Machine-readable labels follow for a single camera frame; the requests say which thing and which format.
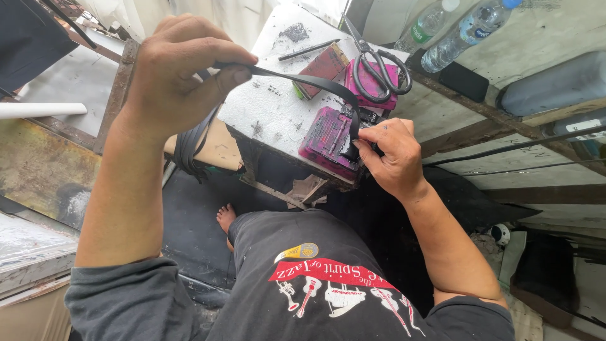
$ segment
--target fingernail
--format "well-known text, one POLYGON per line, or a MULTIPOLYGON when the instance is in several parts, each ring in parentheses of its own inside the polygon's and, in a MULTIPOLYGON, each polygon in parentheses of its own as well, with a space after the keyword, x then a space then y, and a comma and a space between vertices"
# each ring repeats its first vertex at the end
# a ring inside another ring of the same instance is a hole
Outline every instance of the fingernail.
POLYGON ((238 70, 233 74, 233 79, 238 85, 250 81, 250 78, 252 77, 253 75, 250 73, 250 70, 246 68, 244 68, 243 70, 238 70))

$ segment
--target bottle label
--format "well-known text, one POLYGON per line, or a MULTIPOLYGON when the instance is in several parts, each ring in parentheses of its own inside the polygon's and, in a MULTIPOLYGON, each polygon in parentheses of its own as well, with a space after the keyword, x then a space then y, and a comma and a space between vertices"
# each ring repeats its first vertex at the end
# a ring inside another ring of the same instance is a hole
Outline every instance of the bottle label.
POLYGON ((488 37, 492 32, 487 32, 485 30, 476 28, 472 34, 468 34, 470 29, 473 27, 475 20, 473 19, 473 14, 468 15, 463 20, 459 22, 459 32, 461 34, 461 39, 463 39, 467 44, 476 45, 482 41, 482 39, 488 37))
POLYGON ((420 43, 423 44, 427 41, 429 41, 429 39, 432 39, 433 36, 427 35, 427 33, 425 33, 425 31, 423 31, 423 29, 421 28, 421 25, 419 24, 419 21, 417 21, 413 27, 410 28, 410 35, 413 37, 413 39, 420 43))
MULTIPOLYGON (((575 124, 569 124, 566 126, 566 130, 569 132, 575 132, 577 130, 589 129, 593 127, 599 127, 602 123, 600 120, 589 120, 584 122, 578 122, 575 124)), ((592 140, 594 138, 606 137, 606 130, 603 132, 593 133, 590 135, 577 136, 576 138, 584 141, 584 140, 592 140)))

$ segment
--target red banner print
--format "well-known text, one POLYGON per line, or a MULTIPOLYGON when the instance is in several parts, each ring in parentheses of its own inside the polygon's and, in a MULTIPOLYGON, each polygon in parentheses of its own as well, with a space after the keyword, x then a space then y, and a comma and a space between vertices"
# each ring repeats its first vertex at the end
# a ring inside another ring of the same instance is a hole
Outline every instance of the red banner print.
POLYGON ((327 258, 304 260, 302 262, 279 262, 275 272, 267 281, 286 281, 299 275, 312 276, 320 280, 329 280, 347 285, 395 289, 381 276, 363 266, 350 266, 327 258))

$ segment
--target green label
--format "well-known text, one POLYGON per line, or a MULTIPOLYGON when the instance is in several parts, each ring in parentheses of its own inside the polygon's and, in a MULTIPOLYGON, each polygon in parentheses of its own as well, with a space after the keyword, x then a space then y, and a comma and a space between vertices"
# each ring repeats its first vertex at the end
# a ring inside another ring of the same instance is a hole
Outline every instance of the green label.
POLYGON ((429 41, 429 39, 433 38, 433 36, 427 35, 427 33, 423 31, 418 22, 416 22, 413 27, 410 28, 410 34, 413 36, 413 39, 420 44, 423 44, 429 41))

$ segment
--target blue bottle cap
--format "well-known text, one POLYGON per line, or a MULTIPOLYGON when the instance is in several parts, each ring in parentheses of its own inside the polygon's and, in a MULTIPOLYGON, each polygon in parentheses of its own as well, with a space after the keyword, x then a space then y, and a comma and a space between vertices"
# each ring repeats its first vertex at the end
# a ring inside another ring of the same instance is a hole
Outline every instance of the blue bottle cap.
POLYGON ((509 8, 510 10, 520 6, 521 3, 522 0, 503 0, 503 6, 509 8))

